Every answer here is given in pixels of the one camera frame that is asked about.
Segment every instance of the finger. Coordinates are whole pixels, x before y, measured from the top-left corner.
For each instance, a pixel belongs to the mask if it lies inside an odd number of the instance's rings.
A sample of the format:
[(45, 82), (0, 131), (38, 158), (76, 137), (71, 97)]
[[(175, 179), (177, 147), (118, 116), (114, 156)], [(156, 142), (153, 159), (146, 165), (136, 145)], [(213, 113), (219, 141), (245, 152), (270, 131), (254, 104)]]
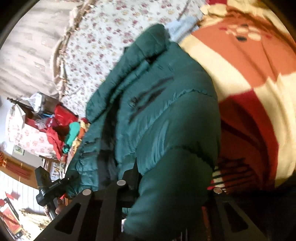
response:
[(65, 205), (64, 204), (60, 204), (57, 209), (56, 209), (56, 214), (60, 214), (61, 211), (64, 209)]
[(60, 198), (57, 199), (57, 204), (58, 204), (58, 205), (61, 205), (61, 204), (63, 204), (63, 203), (64, 203), (63, 200), (61, 200)]

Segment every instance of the framed picture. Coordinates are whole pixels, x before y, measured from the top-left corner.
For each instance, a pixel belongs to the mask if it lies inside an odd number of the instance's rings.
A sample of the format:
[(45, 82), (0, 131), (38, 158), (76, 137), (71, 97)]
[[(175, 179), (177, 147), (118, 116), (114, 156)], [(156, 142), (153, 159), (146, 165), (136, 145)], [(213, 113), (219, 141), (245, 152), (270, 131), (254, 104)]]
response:
[(16, 235), (18, 232), (22, 230), (22, 226), (20, 225), (17, 217), (11, 210), (10, 206), (8, 203), (6, 203), (2, 208), (1, 208), (1, 219), (4, 221), (6, 224), (7, 228), (13, 233), (13, 235)]
[(25, 150), (22, 149), (22, 148), (19, 147), (19, 146), (14, 146), (13, 151), (14, 151), (15, 153), (19, 154), (19, 155), (22, 155), (22, 156), (23, 156), (24, 153), (25, 153)]

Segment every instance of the jacket sleeve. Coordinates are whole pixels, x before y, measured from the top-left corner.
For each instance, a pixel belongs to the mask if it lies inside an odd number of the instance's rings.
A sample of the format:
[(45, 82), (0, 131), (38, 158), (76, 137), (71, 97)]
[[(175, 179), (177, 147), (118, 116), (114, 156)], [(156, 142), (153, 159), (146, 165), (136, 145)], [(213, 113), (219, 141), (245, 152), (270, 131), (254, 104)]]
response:
[(93, 123), (112, 102), (111, 96), (119, 84), (139, 66), (143, 60), (157, 56), (167, 49), (169, 34), (161, 24), (149, 27), (124, 52), (106, 80), (92, 95), (86, 106), (86, 118)]
[(124, 225), (127, 234), (172, 240), (200, 218), (220, 135), (217, 99), (201, 92), (183, 95), (155, 121), (137, 149), (143, 178)]
[(174, 239), (201, 216), (211, 176), (211, 167), (195, 154), (168, 151), (143, 176), (140, 198), (128, 214), (124, 231), (146, 241)]

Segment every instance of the teal object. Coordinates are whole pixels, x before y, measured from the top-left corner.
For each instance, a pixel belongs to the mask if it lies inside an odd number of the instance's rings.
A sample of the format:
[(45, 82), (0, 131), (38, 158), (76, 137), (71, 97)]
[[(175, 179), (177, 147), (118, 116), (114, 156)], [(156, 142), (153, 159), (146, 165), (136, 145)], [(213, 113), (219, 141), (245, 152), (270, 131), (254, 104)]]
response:
[(218, 101), (210, 76), (169, 41), (163, 25), (125, 51), (87, 103), (86, 117), (91, 126), (66, 173), (79, 173), (69, 196), (105, 188), (137, 158), (143, 177), (126, 233), (172, 240), (200, 217), (220, 148)]
[(67, 146), (71, 147), (73, 141), (75, 138), (78, 136), (80, 130), (80, 124), (78, 122), (72, 122), (69, 124), (69, 133), (67, 134), (65, 138), (65, 144), (63, 147), (63, 153), (68, 153), (70, 148)]

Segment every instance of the floral fabric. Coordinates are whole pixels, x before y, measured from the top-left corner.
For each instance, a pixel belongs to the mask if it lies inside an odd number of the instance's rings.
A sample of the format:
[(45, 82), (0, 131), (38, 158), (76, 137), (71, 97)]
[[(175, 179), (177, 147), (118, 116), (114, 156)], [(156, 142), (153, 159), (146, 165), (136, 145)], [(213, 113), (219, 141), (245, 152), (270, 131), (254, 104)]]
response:
[(204, 0), (97, 0), (73, 32), (64, 53), (67, 85), (62, 103), (85, 116), (93, 92), (105, 81), (125, 47), (152, 24), (196, 16)]
[(54, 2), (82, 2), (82, 0), (53, 0)]
[(6, 136), (15, 145), (37, 156), (56, 157), (53, 145), (48, 142), (46, 133), (27, 124), (24, 124), (22, 129), (17, 125), (17, 120), (14, 118), (14, 106), (7, 114), (5, 127)]

